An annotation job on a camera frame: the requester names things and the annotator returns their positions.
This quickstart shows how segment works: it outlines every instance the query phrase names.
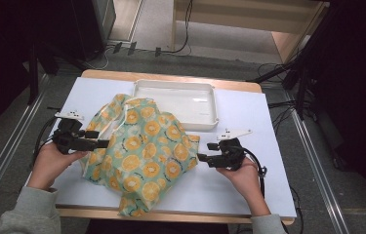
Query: gray sweatshirt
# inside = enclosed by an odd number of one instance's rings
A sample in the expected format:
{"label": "gray sweatshirt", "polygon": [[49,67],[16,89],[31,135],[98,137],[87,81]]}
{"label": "gray sweatshirt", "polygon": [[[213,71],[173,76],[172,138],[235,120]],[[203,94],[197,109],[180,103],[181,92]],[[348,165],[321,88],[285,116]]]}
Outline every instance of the gray sweatshirt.
{"label": "gray sweatshirt", "polygon": [[[0,217],[0,233],[61,233],[61,219],[55,208],[58,191],[24,187],[15,208]],[[278,214],[252,217],[253,233],[282,233]]]}

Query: rectangular plastic tray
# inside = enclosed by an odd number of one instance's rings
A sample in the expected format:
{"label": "rectangular plastic tray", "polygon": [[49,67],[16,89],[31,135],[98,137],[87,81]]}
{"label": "rectangular plastic tray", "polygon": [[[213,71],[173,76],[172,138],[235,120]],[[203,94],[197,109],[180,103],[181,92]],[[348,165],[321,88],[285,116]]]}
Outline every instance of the rectangular plastic tray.
{"label": "rectangular plastic tray", "polygon": [[174,114],[187,131],[211,130],[219,123],[210,84],[138,80],[133,96],[153,98],[160,111]]}

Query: floral patterned fabric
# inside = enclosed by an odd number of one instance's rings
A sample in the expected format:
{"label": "floral patterned fabric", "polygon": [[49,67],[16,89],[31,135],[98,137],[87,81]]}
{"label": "floral patterned fabric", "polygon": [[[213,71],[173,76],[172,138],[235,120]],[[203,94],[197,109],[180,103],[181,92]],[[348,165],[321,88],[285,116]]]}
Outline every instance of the floral patterned fabric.
{"label": "floral patterned fabric", "polygon": [[176,117],[151,98],[116,95],[94,116],[87,131],[109,139],[80,160],[83,177],[122,191],[119,212],[149,212],[174,183],[197,165],[199,136],[187,135]]}

